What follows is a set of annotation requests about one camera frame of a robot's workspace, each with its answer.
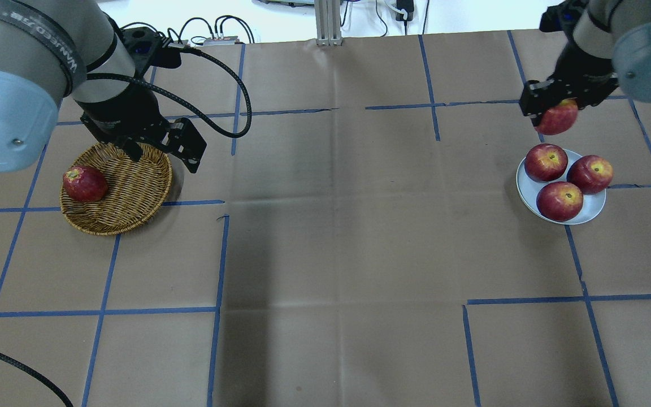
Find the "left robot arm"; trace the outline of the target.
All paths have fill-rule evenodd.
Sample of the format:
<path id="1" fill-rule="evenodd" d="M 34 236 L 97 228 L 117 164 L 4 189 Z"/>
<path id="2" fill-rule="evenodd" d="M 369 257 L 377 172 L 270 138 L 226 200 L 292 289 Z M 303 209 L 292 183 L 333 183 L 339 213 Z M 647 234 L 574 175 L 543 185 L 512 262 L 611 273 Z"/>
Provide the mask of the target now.
<path id="1" fill-rule="evenodd" d="M 121 30 L 94 1 L 0 1 L 0 172 L 38 160 L 69 97 L 99 142 L 135 162 L 148 144 L 195 173 L 206 142 L 188 119 L 161 115 L 143 78 L 180 64 L 155 30 Z"/>

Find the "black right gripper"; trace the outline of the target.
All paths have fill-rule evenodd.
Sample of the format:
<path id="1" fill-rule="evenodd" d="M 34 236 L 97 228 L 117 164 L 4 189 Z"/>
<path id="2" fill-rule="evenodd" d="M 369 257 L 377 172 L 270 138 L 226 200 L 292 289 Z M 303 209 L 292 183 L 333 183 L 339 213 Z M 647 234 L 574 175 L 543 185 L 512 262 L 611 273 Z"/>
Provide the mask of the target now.
<path id="1" fill-rule="evenodd" d="M 576 101 L 579 110 L 603 102 L 618 88 L 611 60 L 595 57 L 568 42 L 557 59 L 551 79 L 527 80 L 519 107 L 523 116 L 537 118 L 564 99 Z"/>

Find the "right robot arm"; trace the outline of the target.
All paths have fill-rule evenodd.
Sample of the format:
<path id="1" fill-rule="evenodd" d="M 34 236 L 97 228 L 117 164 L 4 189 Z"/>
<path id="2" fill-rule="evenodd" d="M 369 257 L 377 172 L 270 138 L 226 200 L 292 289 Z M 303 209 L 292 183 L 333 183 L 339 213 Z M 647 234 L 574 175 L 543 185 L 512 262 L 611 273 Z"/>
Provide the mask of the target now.
<path id="1" fill-rule="evenodd" d="M 567 41 L 550 76 L 524 83 L 519 105 L 533 124 L 563 100 L 584 109 L 617 89 L 651 103 L 651 1 L 564 1 L 547 8 L 539 29 Z"/>

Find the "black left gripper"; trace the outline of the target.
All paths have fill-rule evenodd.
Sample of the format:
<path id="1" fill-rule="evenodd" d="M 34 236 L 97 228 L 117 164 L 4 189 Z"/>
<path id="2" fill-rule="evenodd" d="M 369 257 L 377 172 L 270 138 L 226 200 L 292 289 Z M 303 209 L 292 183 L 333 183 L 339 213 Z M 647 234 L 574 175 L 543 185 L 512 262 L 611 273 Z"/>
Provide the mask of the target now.
<path id="1" fill-rule="evenodd" d="M 106 101 L 80 102 L 81 121 L 99 142 L 114 144 L 132 161 L 139 162 L 138 142 L 155 146 L 181 160 L 196 174 L 207 142 L 189 118 L 173 122 L 163 118 L 155 93 L 139 85 L 127 85 L 118 96 Z"/>

